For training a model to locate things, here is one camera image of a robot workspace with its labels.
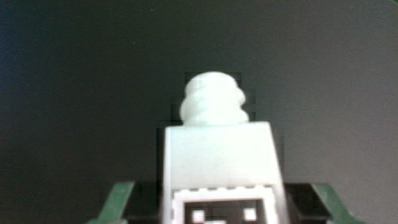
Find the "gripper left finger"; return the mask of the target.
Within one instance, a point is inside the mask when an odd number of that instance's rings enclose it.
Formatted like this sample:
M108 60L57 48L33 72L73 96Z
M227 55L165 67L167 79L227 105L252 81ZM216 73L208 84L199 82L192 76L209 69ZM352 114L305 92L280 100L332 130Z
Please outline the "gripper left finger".
M122 218L122 214L133 187L133 182L119 182L113 184L99 215L94 219L89 220L85 224L128 224L128 220Z

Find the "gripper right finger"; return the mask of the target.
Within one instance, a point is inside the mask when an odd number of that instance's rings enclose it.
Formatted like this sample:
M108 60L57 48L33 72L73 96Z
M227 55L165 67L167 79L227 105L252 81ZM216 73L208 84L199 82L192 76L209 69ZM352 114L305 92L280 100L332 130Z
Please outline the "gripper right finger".
M312 189L330 213L327 224L366 224L366 222L353 216L332 186L316 183Z

